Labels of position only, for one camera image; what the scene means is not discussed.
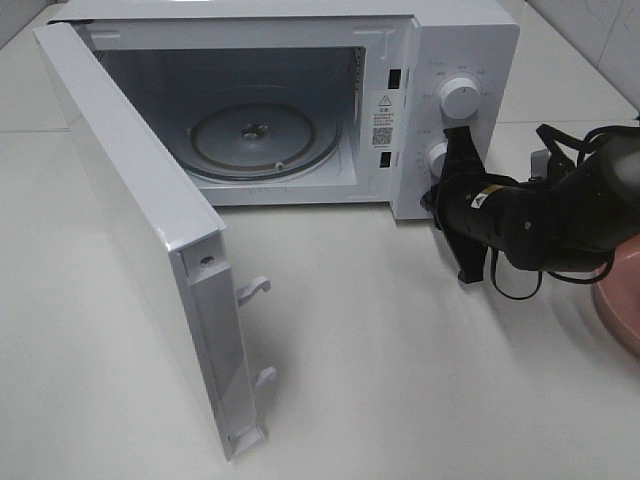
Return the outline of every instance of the timer knob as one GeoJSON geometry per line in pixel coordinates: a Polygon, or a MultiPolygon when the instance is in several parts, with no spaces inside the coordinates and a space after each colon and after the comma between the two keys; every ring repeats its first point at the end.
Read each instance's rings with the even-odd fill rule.
{"type": "Polygon", "coordinates": [[[446,156],[447,142],[438,143],[427,153],[427,167],[429,167],[434,177],[439,178],[442,176],[442,167],[446,156]]]}

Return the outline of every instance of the microwave oven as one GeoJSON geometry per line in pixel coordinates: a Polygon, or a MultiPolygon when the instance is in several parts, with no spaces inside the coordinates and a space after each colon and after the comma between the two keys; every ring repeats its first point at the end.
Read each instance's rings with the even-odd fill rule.
{"type": "Polygon", "coordinates": [[[494,0],[71,0],[35,30],[96,199],[225,456],[263,438],[212,206],[426,219],[445,128],[484,157],[518,26],[494,0]]]}

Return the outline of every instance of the open microwave door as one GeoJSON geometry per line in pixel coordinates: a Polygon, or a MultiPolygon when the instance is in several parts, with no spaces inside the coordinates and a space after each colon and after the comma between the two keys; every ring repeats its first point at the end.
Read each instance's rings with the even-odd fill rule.
{"type": "Polygon", "coordinates": [[[235,290],[222,220],[74,28],[35,36],[109,229],[229,459],[263,438],[237,307],[269,282],[235,290]]]}

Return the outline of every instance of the pink object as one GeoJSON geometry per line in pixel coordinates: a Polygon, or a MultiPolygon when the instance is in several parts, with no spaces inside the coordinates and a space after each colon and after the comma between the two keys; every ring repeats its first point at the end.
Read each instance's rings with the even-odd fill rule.
{"type": "Polygon", "coordinates": [[[640,235],[618,247],[613,270],[593,286],[593,301],[609,331],[640,356],[640,235]]]}

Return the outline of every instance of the qr code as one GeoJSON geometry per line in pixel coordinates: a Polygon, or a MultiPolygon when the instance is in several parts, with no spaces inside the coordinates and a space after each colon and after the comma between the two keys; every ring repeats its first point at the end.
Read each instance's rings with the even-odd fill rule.
{"type": "Polygon", "coordinates": [[[374,145],[390,145],[391,136],[393,135],[393,128],[374,128],[373,129],[373,144],[374,145]]]}

